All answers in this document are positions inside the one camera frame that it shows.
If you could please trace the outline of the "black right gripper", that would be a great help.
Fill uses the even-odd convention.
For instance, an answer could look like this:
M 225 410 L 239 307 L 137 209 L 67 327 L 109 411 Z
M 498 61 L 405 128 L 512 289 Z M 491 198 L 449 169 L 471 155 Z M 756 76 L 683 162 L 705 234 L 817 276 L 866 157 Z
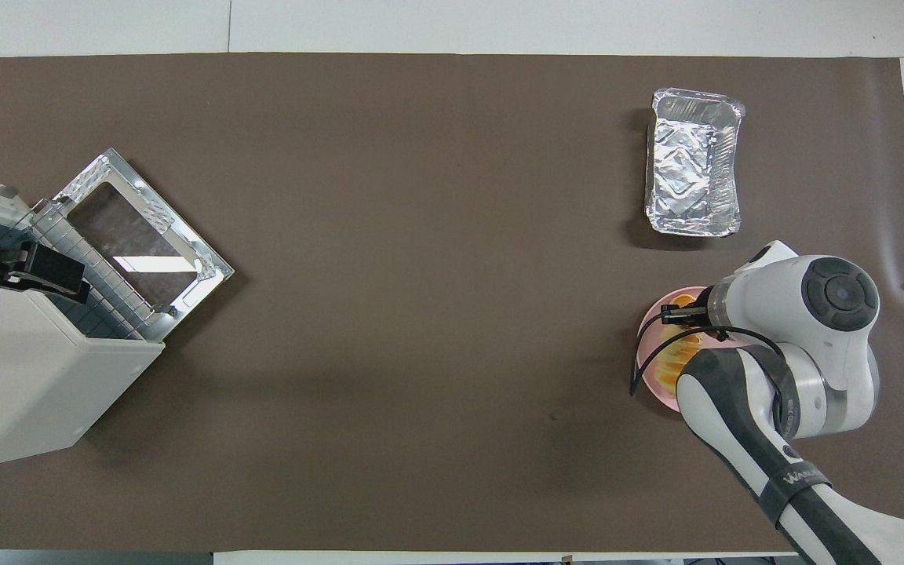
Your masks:
M 710 318 L 704 305 L 663 304 L 660 307 L 662 324 L 678 326 L 709 326 Z

